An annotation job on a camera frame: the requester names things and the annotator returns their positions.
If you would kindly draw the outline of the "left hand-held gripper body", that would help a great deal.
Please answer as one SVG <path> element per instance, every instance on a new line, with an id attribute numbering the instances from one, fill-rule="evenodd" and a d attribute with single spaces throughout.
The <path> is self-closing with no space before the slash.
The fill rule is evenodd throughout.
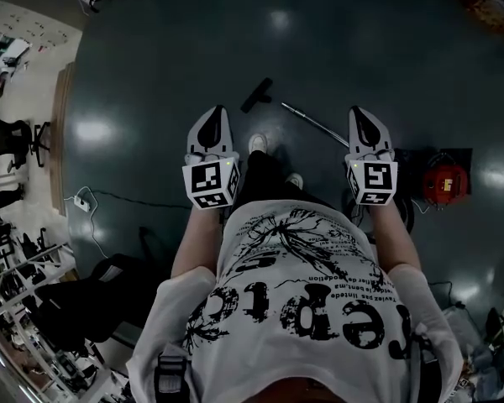
<path id="1" fill-rule="evenodd" d="M 222 109 L 222 138 L 215 147 L 202 147 L 198 131 L 214 108 Z M 233 139 L 224 106 L 206 111 L 187 135 L 186 164 L 182 167 L 186 194 L 200 210 L 230 207 L 234 204 L 239 185 L 239 153 Z"/>

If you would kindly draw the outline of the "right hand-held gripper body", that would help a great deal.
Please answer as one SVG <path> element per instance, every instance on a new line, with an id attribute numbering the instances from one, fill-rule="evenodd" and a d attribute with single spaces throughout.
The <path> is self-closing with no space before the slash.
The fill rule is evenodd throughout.
<path id="1" fill-rule="evenodd" d="M 364 146 L 358 136 L 354 110 L 360 109 L 381 131 L 376 146 Z M 349 110 L 349 153 L 346 177 L 358 205 L 387 205 L 396 194 L 398 163 L 387 127 L 362 107 Z"/>

